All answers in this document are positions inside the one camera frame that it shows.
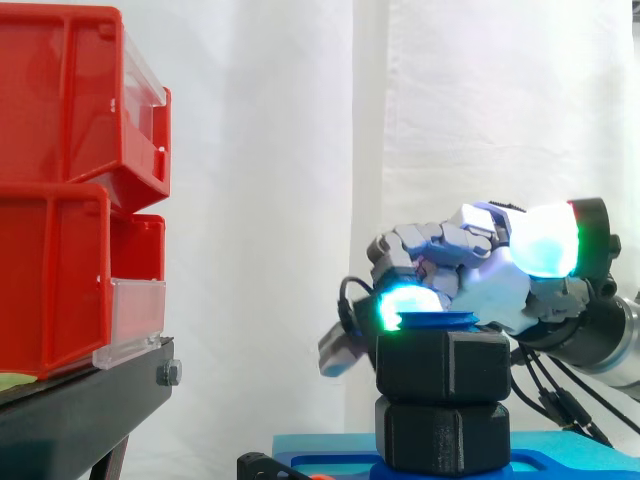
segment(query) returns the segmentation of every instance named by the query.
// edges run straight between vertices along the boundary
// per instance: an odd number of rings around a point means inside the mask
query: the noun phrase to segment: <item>blue platform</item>
[[[511,465],[469,480],[640,480],[640,459],[571,432],[511,434]],[[336,480],[432,480],[394,472],[376,452],[373,434],[280,435],[273,456],[305,475]]]

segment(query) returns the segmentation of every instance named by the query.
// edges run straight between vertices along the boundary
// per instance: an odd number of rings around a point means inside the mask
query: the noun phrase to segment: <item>stacked black blocks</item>
[[[391,468],[462,476],[509,463],[509,342],[494,332],[378,337],[378,452]]]

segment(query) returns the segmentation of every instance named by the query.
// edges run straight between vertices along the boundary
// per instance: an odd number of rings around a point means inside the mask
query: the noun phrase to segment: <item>glowing fingertip sensor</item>
[[[568,203],[532,208],[512,224],[513,263],[528,275],[564,278],[578,263],[578,225]]]
[[[438,294],[419,285],[400,285],[380,298],[379,312],[386,331],[400,330],[400,313],[442,312]]]

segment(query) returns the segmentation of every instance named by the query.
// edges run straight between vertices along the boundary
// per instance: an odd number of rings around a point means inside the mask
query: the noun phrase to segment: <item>black metal shelf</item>
[[[172,339],[110,370],[94,368],[0,394],[0,477],[119,476],[126,439],[171,396]]]

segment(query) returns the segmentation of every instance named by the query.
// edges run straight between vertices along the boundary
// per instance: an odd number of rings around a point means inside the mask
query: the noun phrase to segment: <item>red storage bin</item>
[[[110,7],[0,3],[0,181],[92,182],[133,213],[169,196],[171,95]]]
[[[157,348],[164,231],[112,213],[99,185],[1,184],[0,372],[47,378]]]

